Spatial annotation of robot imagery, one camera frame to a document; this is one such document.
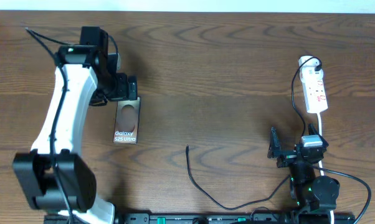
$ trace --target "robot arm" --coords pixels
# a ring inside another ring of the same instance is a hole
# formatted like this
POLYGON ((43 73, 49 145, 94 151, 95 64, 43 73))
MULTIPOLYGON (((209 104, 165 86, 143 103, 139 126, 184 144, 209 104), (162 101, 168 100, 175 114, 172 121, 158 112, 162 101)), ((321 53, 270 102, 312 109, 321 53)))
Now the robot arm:
POLYGON ((63 66, 55 71, 55 89, 44 126, 30 153, 17 153, 13 168, 33 209, 69 215, 59 186, 50 171, 50 132, 59 107, 64 81, 67 92, 55 130, 55 159, 59 178, 73 214, 87 223, 112 224, 115 207, 96 193, 93 172, 81 159, 82 131, 89 105, 107 100, 135 100, 136 79, 116 73, 118 54, 108 55, 108 35, 99 27, 83 27, 80 45, 63 45, 56 56, 63 66))

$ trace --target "power strip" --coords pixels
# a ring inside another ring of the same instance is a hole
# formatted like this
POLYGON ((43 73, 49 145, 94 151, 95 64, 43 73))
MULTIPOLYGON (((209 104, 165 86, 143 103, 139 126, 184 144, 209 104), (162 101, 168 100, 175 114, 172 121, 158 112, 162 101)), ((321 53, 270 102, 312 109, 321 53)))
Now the power strip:
MULTIPOLYGON (((301 66, 311 57, 302 56, 298 65, 301 66)), ((304 89, 305 106, 308 113, 320 113, 328 108, 323 84, 323 69, 315 71, 315 67, 319 64, 319 60, 313 58, 305 63, 300 70, 300 80, 304 89)))

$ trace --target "wood grain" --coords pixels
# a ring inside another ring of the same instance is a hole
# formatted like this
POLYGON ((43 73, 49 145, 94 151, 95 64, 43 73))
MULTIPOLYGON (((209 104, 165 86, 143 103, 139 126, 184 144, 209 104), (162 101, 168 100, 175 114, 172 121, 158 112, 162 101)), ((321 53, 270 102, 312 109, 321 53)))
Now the wood grain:
MULTIPOLYGON (((267 197, 288 174, 266 158, 268 133, 275 126, 284 147, 298 141, 290 82, 299 56, 312 54, 323 61, 328 93, 325 167, 371 186, 361 223, 375 223, 375 15, 34 11, 0 11, 0 223, 44 215, 28 207, 11 169, 16 151, 37 137, 54 87, 53 61, 24 28, 77 42, 84 25, 114 36, 122 71, 138 77, 138 144, 112 143, 113 103, 89 108, 83 134, 99 194, 122 210, 225 212, 190 183, 186 144, 197 182, 224 205, 267 197)), ((337 211, 357 215, 366 189, 333 177, 341 183, 337 211)), ((283 186, 261 206, 294 204, 283 186)))

